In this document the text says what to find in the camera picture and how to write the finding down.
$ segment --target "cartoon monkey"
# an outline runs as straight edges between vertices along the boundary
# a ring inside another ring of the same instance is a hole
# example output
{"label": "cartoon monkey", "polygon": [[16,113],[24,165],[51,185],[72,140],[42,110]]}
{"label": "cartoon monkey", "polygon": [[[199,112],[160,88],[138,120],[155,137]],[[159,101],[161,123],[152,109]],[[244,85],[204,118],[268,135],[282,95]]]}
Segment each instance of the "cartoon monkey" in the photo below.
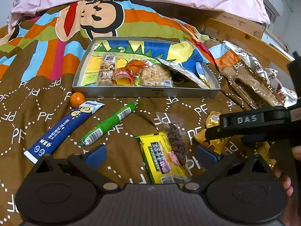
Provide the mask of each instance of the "cartoon monkey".
{"label": "cartoon monkey", "polygon": [[92,40],[100,36],[117,36],[124,22],[121,4],[113,0],[89,0],[73,3],[61,10],[55,31],[62,41],[69,40],[80,28]]}

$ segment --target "tray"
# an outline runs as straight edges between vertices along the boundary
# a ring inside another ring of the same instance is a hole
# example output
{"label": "tray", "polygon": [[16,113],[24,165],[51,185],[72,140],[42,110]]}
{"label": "tray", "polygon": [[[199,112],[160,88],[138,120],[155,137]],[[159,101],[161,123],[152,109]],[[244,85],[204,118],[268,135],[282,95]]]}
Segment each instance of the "tray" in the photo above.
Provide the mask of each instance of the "tray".
{"label": "tray", "polygon": [[[90,45],[88,46],[80,64],[75,74],[73,80],[73,91],[81,92],[87,98],[96,98],[96,97],[171,97],[171,98],[214,98],[220,90],[219,82],[213,75],[213,73],[209,70],[205,62],[201,63],[201,67],[204,72],[204,76],[207,79],[211,89],[201,89],[201,88],[186,88],[186,87],[150,87],[150,86],[93,86],[93,84],[89,83],[89,78],[94,79],[95,74],[98,74],[98,70],[94,69],[95,72],[87,73],[86,69],[90,58],[92,56],[93,51],[96,49],[98,41],[106,42],[104,44],[100,44],[100,47],[109,47],[108,41],[122,41],[121,45],[124,45],[125,50],[133,51],[132,48],[126,47],[129,44],[129,41],[132,44],[143,43],[149,46],[150,43],[153,45],[158,45],[157,43],[162,43],[162,47],[166,45],[175,45],[175,42],[165,41],[165,40],[157,40],[157,39],[149,39],[149,38],[140,38],[140,37],[96,37],[94,38]],[[136,49],[135,52],[131,53],[133,57],[135,57],[135,53],[139,53],[140,49]],[[141,54],[141,57],[149,57],[152,58],[153,55],[151,52],[147,51],[147,53]]]}

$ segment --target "human hand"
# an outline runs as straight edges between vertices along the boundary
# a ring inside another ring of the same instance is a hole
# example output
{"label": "human hand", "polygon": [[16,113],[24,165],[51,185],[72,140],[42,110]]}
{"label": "human hand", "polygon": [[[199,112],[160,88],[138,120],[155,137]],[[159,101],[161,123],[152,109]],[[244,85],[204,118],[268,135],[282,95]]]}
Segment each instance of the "human hand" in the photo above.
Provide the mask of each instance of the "human hand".
{"label": "human hand", "polygon": [[[292,153],[295,159],[301,161],[301,146],[293,147]],[[285,226],[300,226],[301,219],[300,216],[298,215],[298,202],[296,202],[291,196],[294,191],[292,187],[292,180],[290,179],[289,176],[283,174],[282,169],[278,166],[277,163],[275,164],[273,171],[276,177],[282,183],[284,189],[286,190],[286,194],[288,196],[287,207],[285,212],[283,213],[281,222]]]}

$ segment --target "black mechanical device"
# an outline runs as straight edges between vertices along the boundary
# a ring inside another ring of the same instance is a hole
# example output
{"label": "black mechanical device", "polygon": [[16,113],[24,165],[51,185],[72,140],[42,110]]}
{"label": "black mechanical device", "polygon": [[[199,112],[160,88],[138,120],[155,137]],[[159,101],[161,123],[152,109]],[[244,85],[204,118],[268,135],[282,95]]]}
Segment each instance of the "black mechanical device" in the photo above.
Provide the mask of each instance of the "black mechanical device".
{"label": "black mechanical device", "polygon": [[[300,95],[296,75],[301,63],[298,55],[295,58],[288,68]],[[300,122],[299,100],[288,109],[221,115],[220,126],[208,129],[205,135],[212,140],[241,134],[246,145],[286,139],[296,146],[300,145],[295,138]],[[237,158],[198,146],[196,157],[207,170],[182,188],[177,184],[126,184],[120,188],[95,169],[106,159],[104,145],[67,159],[44,155],[16,193],[22,226],[282,225],[286,191],[259,154]],[[300,163],[296,168],[301,172]]]}

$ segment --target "tangerine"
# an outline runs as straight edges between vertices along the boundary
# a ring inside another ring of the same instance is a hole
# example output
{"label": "tangerine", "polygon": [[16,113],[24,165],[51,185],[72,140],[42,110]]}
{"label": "tangerine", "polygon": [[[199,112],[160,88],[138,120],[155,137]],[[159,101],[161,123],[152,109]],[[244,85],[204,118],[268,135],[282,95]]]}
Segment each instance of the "tangerine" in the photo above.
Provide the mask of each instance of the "tangerine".
{"label": "tangerine", "polygon": [[70,104],[73,108],[79,107],[86,100],[85,96],[80,92],[75,92],[70,97]]}

